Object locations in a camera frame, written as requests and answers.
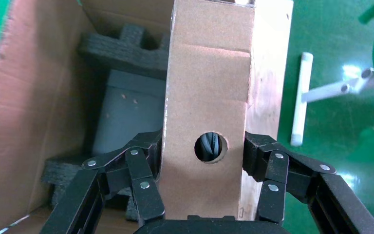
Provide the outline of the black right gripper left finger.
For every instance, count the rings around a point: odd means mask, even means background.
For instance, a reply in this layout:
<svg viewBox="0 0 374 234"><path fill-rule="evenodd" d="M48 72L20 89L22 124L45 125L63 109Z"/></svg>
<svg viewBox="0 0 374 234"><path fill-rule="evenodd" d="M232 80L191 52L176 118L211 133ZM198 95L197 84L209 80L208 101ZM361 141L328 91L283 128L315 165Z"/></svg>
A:
<svg viewBox="0 0 374 234"><path fill-rule="evenodd" d="M156 178L161 163L162 130L138 133L124 147L82 163L41 229L42 234L93 234L105 203L130 188L138 224L164 219Z"/></svg>

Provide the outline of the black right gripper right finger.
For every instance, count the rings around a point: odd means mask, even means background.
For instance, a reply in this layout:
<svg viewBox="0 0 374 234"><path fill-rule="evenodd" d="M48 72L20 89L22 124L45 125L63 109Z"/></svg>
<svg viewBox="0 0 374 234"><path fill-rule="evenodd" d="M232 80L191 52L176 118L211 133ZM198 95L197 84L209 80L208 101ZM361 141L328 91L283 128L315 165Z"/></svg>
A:
<svg viewBox="0 0 374 234"><path fill-rule="evenodd" d="M243 170L262 184L257 221L281 226L291 194L307 205L322 234L374 234L374 217L328 163L287 150L270 136L246 133Z"/></svg>

